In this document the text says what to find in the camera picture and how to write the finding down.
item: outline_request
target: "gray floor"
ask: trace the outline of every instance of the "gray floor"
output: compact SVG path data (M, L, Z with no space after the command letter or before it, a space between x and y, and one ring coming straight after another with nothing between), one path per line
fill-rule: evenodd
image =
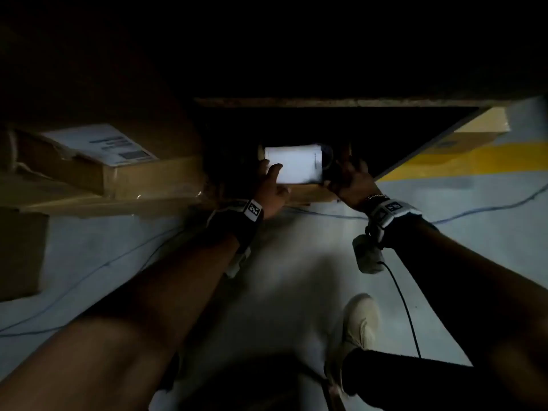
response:
M517 104L509 114L514 132L504 141L546 138L546 114L540 100ZM517 202L546 183L548 172L519 172L382 182L380 187L384 193L421 208L435 221L476 207ZM463 245L548 287L547 207L548 193L515 209L470 215L439 228ZM357 215L341 203L317 204L310 210ZM0 304L0 328L46 308L97 270L44 314L4 333L65 324L133 276L155 248L177 232L170 231L177 225L182 225L179 218L51 219L42 271L43 291L35 297ZM361 292L375 297L380 305L382 321L377 349L415 356L407 316L390 276L363 275L357 269L351 242L365 225L361 220L297 214L291 210L265 225L248 263L234 280L221 283L200 323L200 331L185 347L184 378L171 393L156 394L150 409L175 409L181 398L224 366L256 354L294 351L304 363L323 374L325 334L347 300ZM169 244L177 243L174 239ZM165 245L153 259L170 245ZM422 355L469 363L395 253L385 250L384 255L407 300ZM114 261L98 269L110 260ZM50 335L0 338L0 378ZM299 396L303 409L327 409L321 389L309 379L300 379ZM370 408L356 398L349 398L345 404L348 410Z

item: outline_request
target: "white paper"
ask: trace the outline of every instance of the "white paper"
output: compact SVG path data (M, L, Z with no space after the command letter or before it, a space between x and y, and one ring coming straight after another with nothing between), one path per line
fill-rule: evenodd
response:
M306 184L322 182L322 146L265 147L269 167L282 163L279 184Z
M85 125L40 134L109 166L158 160L110 124Z

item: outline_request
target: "black pants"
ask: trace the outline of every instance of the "black pants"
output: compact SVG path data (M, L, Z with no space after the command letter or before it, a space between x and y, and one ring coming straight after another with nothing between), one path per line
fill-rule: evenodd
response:
M342 386L373 407L508 408L507 395L472 366L355 349L342 364Z

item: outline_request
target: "barcode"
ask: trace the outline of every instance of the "barcode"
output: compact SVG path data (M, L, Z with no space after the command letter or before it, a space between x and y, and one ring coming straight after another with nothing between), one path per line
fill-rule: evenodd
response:
M135 158L144 158L144 157L150 158L150 156L147 153L145 153L143 150L128 151L127 153L119 153L118 155L120 157L125 158L126 160L133 160Z

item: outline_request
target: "person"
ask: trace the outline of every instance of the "person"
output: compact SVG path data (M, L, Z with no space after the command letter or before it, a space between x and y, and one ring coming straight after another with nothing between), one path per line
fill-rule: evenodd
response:
M223 270L247 247L261 218L274 216L288 199L289 191L276 183L282 166L266 172L267 165L260 163L261 181L245 207L215 214L185 248L104 297L32 353L0 384L0 407L146 409ZM386 204L363 162L342 164L328 187L368 216ZM358 295L325 364L333 383L385 409L413 401L451 408L464 395L458 389L463 385L473 394L492 393L486 403L503 398L507 406L548 408L547 290L462 247L417 214L391 222L381 243L395 249L473 367L371 350L376 307Z

